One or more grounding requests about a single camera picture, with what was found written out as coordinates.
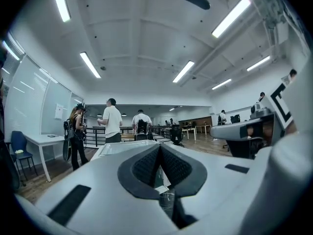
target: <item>paper sign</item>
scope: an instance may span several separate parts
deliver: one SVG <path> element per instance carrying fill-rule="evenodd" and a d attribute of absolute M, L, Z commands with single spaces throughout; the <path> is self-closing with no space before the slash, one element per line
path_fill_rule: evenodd
<path fill-rule="evenodd" d="M 63 115 L 63 105 L 57 104 L 57 107 L 55 109 L 55 119 L 62 119 Z"/>

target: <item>railing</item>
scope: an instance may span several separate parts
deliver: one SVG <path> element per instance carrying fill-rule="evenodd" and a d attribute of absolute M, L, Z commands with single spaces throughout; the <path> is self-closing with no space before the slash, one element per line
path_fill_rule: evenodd
<path fill-rule="evenodd" d="M 170 139 L 171 138 L 171 134 L 170 134 L 170 129 L 171 127 L 169 126 L 153 126 L 151 128 L 151 131 L 153 133 L 153 138 L 154 140 L 158 141 L 161 139 Z M 95 147 L 99 147 L 101 145 L 104 145 L 106 142 L 106 138 L 105 138 L 105 127 L 101 127 L 101 126 L 95 126 L 95 127 L 91 127 L 91 128 L 87 128 L 87 134 L 86 134 L 86 143 L 87 144 L 91 144 L 91 145 L 95 145 Z M 120 132 L 121 134 L 133 134 L 134 130 L 132 127 L 120 127 Z M 128 140 L 128 138 L 122 138 L 123 141 L 127 142 L 127 141 L 133 141 L 133 140 Z"/>

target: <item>woman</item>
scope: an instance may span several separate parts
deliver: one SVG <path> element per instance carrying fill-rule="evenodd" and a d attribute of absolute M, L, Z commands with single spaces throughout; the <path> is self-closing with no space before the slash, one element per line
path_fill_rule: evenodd
<path fill-rule="evenodd" d="M 72 166 L 73 170 L 76 170 L 79 168 L 78 162 L 77 162 L 77 150 L 79 152 L 80 159 L 82 161 L 82 164 L 86 164 L 88 162 L 85 152 L 84 152 L 84 144 L 82 139 L 82 130 L 83 126 L 80 125 L 81 123 L 81 117 L 82 112 L 84 110 L 84 106 L 82 104 L 77 104 L 74 109 L 72 110 L 70 114 L 70 123 L 72 125 L 72 129 L 74 132 L 74 137 L 70 139 L 70 143 L 72 146 Z"/>

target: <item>person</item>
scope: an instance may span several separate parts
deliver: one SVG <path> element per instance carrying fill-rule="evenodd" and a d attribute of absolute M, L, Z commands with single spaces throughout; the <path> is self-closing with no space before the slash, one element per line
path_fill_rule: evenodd
<path fill-rule="evenodd" d="M 142 120 L 143 126 L 141 128 L 138 123 Z M 137 115 L 133 117 L 133 129 L 135 130 L 135 140 L 146 140 L 148 139 L 148 128 L 152 128 L 152 121 L 148 115 L 143 113 L 143 110 L 139 110 Z"/>
<path fill-rule="evenodd" d="M 107 107 L 104 109 L 102 119 L 97 119 L 99 125 L 106 126 L 106 143 L 119 143 L 122 141 L 120 126 L 123 125 L 123 121 L 121 113 L 115 106 L 115 99 L 110 98 L 107 101 Z"/>
<path fill-rule="evenodd" d="M 261 92 L 261 93 L 260 93 L 259 102 L 261 102 L 261 101 L 262 101 L 263 97 L 265 97 L 265 93 L 264 93 L 264 92 Z"/>
<path fill-rule="evenodd" d="M 289 76 L 290 76 L 290 82 L 292 82 L 295 79 L 295 77 L 297 76 L 297 71 L 295 69 L 292 69 L 289 72 Z"/>
<path fill-rule="evenodd" d="M 226 115 L 225 115 L 225 111 L 222 110 L 221 114 L 220 114 L 220 117 L 221 117 L 221 125 L 225 125 L 226 123 Z"/>
<path fill-rule="evenodd" d="M 83 110 L 84 110 L 84 106 L 81 103 L 79 103 L 73 108 L 69 116 L 70 124 L 74 132 L 74 137 L 70 139 L 70 143 L 72 147 L 71 162 L 72 162 L 73 170 L 77 170 L 79 168 L 78 161 L 77 161 L 77 151 L 79 152 L 82 165 L 88 162 L 88 159 L 85 156 L 84 143 L 83 143 L 83 138 L 82 138 L 82 131 L 83 131 L 84 126 L 81 125 L 81 117 L 82 117 Z"/>

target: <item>wooden floor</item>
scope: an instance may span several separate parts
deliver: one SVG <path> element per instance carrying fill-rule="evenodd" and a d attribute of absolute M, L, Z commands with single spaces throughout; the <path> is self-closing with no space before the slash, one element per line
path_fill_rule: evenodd
<path fill-rule="evenodd" d="M 223 148 L 223 144 L 226 144 L 224 140 L 213 140 L 210 135 L 205 135 L 204 133 L 197 134 L 197 141 L 194 141 L 194 135 L 189 135 L 189 140 L 184 137 L 182 144 L 185 148 L 207 152 L 222 156 L 231 156 L 230 152 L 227 151 L 227 147 Z M 87 148 L 85 154 L 88 160 L 90 160 L 97 149 Z M 38 176 L 35 174 L 34 170 L 29 171 L 28 168 L 25 169 L 28 181 L 24 181 L 26 186 L 21 186 L 18 194 L 25 197 L 32 203 L 35 203 L 37 199 L 48 189 L 51 185 L 60 181 L 67 175 L 69 175 L 73 169 L 70 160 L 65 162 L 62 158 L 54 159 L 46 163 L 47 169 L 49 171 L 51 182 L 48 182 L 45 177 L 45 173 L 41 164 L 36 166 Z"/>

